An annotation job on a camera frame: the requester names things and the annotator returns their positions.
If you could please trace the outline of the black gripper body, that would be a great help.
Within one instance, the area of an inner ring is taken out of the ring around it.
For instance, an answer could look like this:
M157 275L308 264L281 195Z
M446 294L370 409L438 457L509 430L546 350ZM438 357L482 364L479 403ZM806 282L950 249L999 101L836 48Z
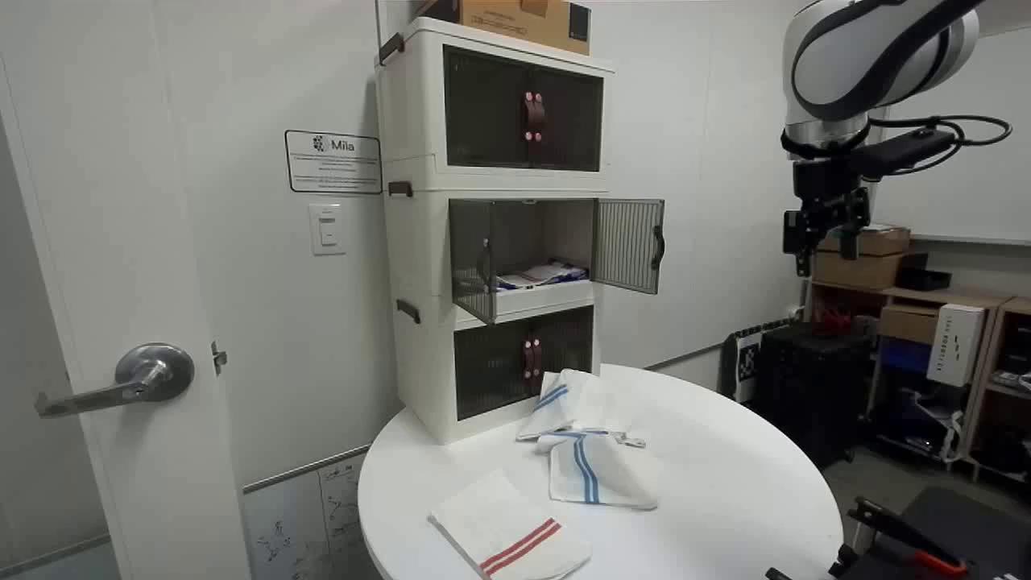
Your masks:
M869 192L848 162L797 162L793 192L800 195L793 222L806 233L869 222Z

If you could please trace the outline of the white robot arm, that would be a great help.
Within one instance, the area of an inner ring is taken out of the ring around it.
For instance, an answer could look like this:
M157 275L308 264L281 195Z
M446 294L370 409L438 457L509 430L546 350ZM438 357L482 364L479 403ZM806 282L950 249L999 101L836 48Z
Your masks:
M858 254L869 183L950 154L962 135L940 117L878 119L958 73L981 38L983 0L808 0L786 33L786 125L800 209L784 211L784 250L813 275L828 233Z

